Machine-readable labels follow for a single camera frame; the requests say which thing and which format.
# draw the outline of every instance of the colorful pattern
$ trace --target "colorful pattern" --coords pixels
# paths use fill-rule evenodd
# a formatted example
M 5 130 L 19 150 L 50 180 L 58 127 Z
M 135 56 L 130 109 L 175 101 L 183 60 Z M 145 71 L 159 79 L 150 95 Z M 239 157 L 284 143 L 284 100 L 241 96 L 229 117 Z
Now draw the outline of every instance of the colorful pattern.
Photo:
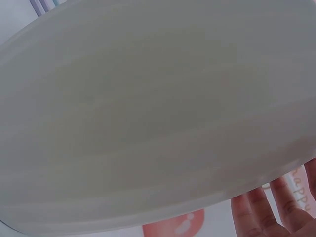
M 204 223 L 204 210 L 143 225 L 144 237 L 193 237 Z

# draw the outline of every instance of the white plastic plate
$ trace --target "white plastic plate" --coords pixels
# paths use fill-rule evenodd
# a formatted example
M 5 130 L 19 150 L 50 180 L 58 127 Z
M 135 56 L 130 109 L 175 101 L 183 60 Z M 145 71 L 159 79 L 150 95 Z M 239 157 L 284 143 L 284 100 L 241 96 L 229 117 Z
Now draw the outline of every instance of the white plastic plate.
M 69 1 L 0 48 L 0 219 L 141 225 L 315 156 L 311 0 Z

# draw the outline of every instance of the hand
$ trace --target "hand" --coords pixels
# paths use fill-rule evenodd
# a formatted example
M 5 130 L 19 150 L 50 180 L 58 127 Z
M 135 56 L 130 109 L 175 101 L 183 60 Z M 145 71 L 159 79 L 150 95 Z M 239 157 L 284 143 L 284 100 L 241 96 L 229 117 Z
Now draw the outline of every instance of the hand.
M 311 193 L 316 200 L 316 159 L 305 164 Z M 316 237 L 316 219 L 302 210 L 286 180 L 270 183 L 284 226 L 277 223 L 262 188 L 232 199 L 237 237 Z

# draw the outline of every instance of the finger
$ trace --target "finger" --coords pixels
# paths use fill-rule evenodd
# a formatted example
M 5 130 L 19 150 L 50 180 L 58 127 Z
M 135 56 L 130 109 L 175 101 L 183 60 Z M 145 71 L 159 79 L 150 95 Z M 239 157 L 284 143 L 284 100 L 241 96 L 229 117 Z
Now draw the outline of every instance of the finger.
M 307 162 L 304 166 L 311 194 L 316 200 L 316 158 L 311 160 L 310 162 Z
M 313 219 L 310 214 L 300 208 L 284 177 L 273 180 L 270 187 L 282 223 L 290 232 L 299 230 Z
M 263 188 L 254 189 L 247 194 L 253 215 L 263 233 L 268 237 L 286 237 L 290 232 L 278 224 Z
M 255 222 L 244 195 L 232 199 L 232 213 L 237 237 L 266 237 Z

